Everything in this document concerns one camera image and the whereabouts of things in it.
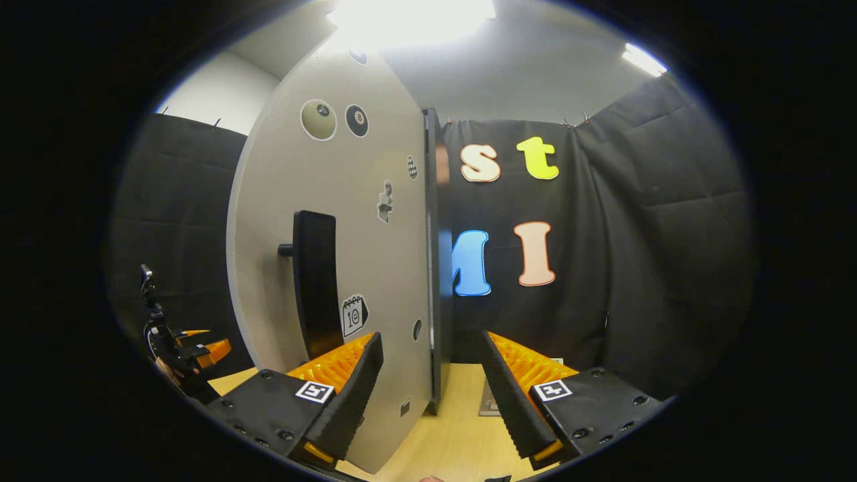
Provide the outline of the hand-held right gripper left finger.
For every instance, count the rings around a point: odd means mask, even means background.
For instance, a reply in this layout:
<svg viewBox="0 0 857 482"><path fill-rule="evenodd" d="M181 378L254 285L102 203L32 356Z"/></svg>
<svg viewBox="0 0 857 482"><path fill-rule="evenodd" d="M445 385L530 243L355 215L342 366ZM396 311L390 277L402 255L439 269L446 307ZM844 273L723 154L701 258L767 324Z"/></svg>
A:
<svg viewBox="0 0 857 482"><path fill-rule="evenodd" d="M334 469L362 423L383 363L382 335L368 333L287 374L259 370L205 408L279 457Z"/></svg>

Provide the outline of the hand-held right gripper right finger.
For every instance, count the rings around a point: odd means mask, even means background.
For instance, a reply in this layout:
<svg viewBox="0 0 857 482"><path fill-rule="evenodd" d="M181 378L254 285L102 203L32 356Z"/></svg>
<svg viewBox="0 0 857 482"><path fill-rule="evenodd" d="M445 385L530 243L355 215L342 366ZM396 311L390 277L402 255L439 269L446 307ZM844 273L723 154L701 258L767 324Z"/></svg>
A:
<svg viewBox="0 0 857 482"><path fill-rule="evenodd" d="M533 470L612 445L668 405L603 367L575 370L490 331L481 333L481 367L518 455Z"/></svg>

